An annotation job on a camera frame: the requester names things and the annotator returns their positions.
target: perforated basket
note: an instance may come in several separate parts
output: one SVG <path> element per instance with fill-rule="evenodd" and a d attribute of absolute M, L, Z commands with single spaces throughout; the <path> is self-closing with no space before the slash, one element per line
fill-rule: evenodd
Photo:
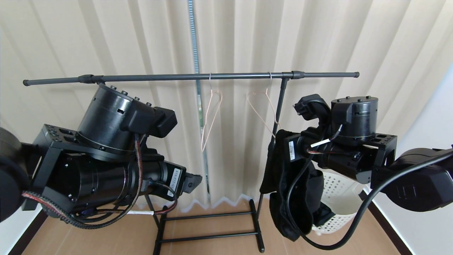
<path fill-rule="evenodd" d="M 335 216 L 322 226 L 312 227 L 318 235 L 331 234 L 354 218 L 362 202 L 358 194 L 365 186 L 336 173 L 323 173 L 324 190 L 321 202 L 330 207 Z"/>

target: pink wire hanger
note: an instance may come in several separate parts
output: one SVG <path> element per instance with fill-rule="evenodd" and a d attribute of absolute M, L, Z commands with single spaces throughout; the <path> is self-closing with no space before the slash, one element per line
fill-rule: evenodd
<path fill-rule="evenodd" d="M 220 109 L 220 104 L 222 103 L 222 99 L 223 99 L 222 91 L 220 91 L 220 90 L 213 91 L 212 90 L 211 74 L 209 74 L 209 86 L 211 87 L 211 97 L 209 98 L 209 103 L 207 104 L 206 115 L 204 117 L 204 120 L 205 120 L 206 123 L 207 123 L 207 114 L 209 113 L 209 108 L 211 106 L 211 101 L 212 101 L 213 94 L 219 95 L 219 105 L 217 106 L 217 110 L 216 110 L 216 112 L 214 114 L 214 118 L 212 119 L 211 125 L 209 127 L 208 132 L 207 132 L 206 141 L 204 141 L 204 131 L 205 131 L 206 125 L 203 125 L 203 130 L 201 132 L 201 151 L 202 152 L 206 148 L 207 140 L 209 139 L 209 134 L 211 134 L 212 125 L 214 124 L 214 120 L 216 119 L 217 113 L 219 112 L 219 109 Z"/>
<path fill-rule="evenodd" d="M 269 72 L 269 76 L 270 76 L 270 83 L 269 83 L 269 86 L 272 85 L 272 73 Z M 277 117 L 276 117 L 276 114 L 275 114 L 275 108 L 274 106 L 272 105 L 272 102 L 270 101 L 270 98 L 269 98 L 269 95 L 267 93 L 268 89 L 269 89 L 269 86 L 266 88 L 266 92 L 257 92 L 257 91 L 253 91 L 253 92 L 250 92 L 248 95 L 247 95 L 247 101 L 249 102 L 249 105 L 252 107 L 253 111 L 255 111 L 255 113 L 258 115 L 258 117 L 260 117 L 261 121 L 264 123 L 264 125 L 266 126 L 267 130 L 269 130 L 269 132 L 272 134 L 272 136 L 275 138 L 275 134 L 272 132 L 272 130 L 267 126 L 266 122 L 264 121 L 264 119 L 261 117 L 261 115 L 256 111 L 255 107 L 253 107 L 253 105 L 250 103 L 250 95 L 253 94 L 253 95 L 256 95 L 258 93 L 260 94 L 264 94 L 266 95 L 267 97 L 267 101 L 269 102 L 270 104 L 270 107 L 272 108 L 272 111 L 274 112 L 274 123 L 277 124 L 281 129 L 282 126 L 280 125 L 280 123 L 277 122 Z"/>

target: dark brown baseboard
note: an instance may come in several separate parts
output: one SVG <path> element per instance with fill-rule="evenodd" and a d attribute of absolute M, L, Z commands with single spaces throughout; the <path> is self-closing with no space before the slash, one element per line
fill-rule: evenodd
<path fill-rule="evenodd" d="M 362 191 L 359 194 L 359 196 L 363 200 L 366 197 L 366 193 L 364 191 Z M 384 232 L 390 238 L 393 245 L 395 245 L 396 249 L 400 252 L 400 254 L 401 255 L 413 255 L 412 252 L 409 250 L 409 248 L 406 246 L 406 244 L 403 242 L 403 240 L 400 238 L 400 236 L 396 233 L 396 231 L 393 229 L 393 227 L 387 221 L 387 219 L 382 215 L 381 211 L 377 208 L 377 206 L 374 204 L 374 202 L 371 202 L 371 204 L 368 206 L 368 210 L 370 210 L 371 214 L 377 220 L 379 225 L 382 227 Z"/>
<path fill-rule="evenodd" d="M 35 219 L 31 222 L 22 236 L 19 238 L 17 243 L 9 252 L 9 255 L 20 255 L 24 252 L 27 245 L 31 242 L 36 232 L 38 232 L 39 228 L 42 226 L 44 221 L 47 219 L 47 214 L 42 210 L 36 215 Z"/>

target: curtain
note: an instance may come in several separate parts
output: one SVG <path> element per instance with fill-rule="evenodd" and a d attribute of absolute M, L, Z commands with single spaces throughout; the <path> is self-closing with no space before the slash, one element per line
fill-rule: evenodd
<path fill-rule="evenodd" d="M 403 136 L 453 60 L 453 1 L 447 0 L 195 0 L 196 42 L 201 73 L 355 72 L 359 78 L 290 80 L 280 124 L 300 132 L 304 121 L 292 105 L 320 94 L 326 102 L 345 96 L 379 98 L 378 132 Z M 22 79 L 82 74 L 193 73 L 188 2 L 1 1 L 0 124 L 24 142 L 43 123 L 78 127 L 96 85 L 24 87 Z M 270 133 L 247 101 L 264 92 L 276 107 L 280 81 L 202 81 L 202 115 L 210 90 L 222 92 L 206 146 L 200 145 L 200 114 L 194 81 L 112 84 L 142 101 L 175 110 L 178 125 L 148 146 L 188 171 L 208 173 L 181 207 L 194 199 L 214 204 L 256 198 Z M 210 128 L 219 106 L 214 95 Z M 272 128 L 265 95 L 250 102 Z"/>

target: wooden floor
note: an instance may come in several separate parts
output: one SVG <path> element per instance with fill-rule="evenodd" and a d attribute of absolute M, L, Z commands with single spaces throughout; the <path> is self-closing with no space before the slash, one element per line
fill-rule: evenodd
<path fill-rule="evenodd" d="M 242 201 L 237 207 L 221 204 L 209 212 L 234 212 L 248 209 L 248 202 Z M 200 206 L 184 215 L 206 214 Z M 170 216 L 181 216 L 172 212 Z M 366 212 L 350 241 L 335 251 L 317 250 L 302 238 L 291 242 L 282 237 L 274 227 L 269 213 L 269 202 L 263 203 L 260 226 L 265 244 L 265 254 L 398 254 L 397 249 L 381 229 L 370 212 Z M 217 217 L 169 221 L 166 224 L 164 238 L 180 238 L 195 235 L 232 233 L 251 231 L 253 224 L 250 215 Z M 346 228 L 329 235 L 309 237 L 321 244 L 333 244 L 340 240 Z M 156 238 L 156 226 L 151 216 L 128 215 L 117 223 L 98 230 L 81 230 L 48 218 L 30 242 L 24 255 L 112 255 L 112 254 L 152 254 Z M 261 254 L 256 245 L 256 237 L 240 236 L 221 239 L 186 241 L 163 244 L 162 255 L 226 255 L 226 254 Z"/>

